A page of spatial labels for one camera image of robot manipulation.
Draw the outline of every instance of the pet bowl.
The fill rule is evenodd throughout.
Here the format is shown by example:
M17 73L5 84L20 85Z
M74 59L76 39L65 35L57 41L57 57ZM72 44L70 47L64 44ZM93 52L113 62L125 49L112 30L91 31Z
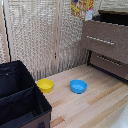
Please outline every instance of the pet bowl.
M49 79L41 79L37 82L37 86L40 88L42 93L48 93L52 91L54 83Z
M81 94L85 91L86 88L87 88L87 84L82 80L75 79L70 81L70 89L74 93Z

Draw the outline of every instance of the wooden dresser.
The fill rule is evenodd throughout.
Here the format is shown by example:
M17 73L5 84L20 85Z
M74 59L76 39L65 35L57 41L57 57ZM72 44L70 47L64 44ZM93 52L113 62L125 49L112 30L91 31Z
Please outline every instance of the wooden dresser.
M90 63L128 80L128 9L99 10L83 23L81 44Z

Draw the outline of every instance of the black bin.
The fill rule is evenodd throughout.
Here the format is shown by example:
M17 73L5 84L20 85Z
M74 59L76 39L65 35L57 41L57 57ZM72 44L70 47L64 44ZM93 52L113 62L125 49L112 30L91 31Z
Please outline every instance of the black bin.
M21 61L0 65L0 128L50 128L51 110Z

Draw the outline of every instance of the woven wicker screen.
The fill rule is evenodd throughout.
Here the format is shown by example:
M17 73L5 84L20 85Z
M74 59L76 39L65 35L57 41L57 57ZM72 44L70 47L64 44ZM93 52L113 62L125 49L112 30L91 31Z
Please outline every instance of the woven wicker screen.
M0 64L9 61L3 9L0 1Z
M4 1L12 60L21 60L35 80L52 75L56 0Z
M93 8L93 16L99 14L99 13L98 13L98 10L99 10L99 8L100 8L101 1L102 1L102 0L95 0L95 2L94 2L94 8Z
M128 0L104 0L102 8L128 8Z
M86 60L86 50L80 46L83 22L71 15L71 0L63 1L57 72L81 65Z

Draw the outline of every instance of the wooden floor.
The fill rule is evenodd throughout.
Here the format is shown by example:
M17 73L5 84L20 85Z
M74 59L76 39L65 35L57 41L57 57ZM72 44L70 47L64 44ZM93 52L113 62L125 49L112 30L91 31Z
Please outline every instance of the wooden floor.
M128 85L91 66L82 65L48 77L52 92L44 94L53 107L51 128L110 128L128 102ZM83 94L70 90L70 81L84 80Z

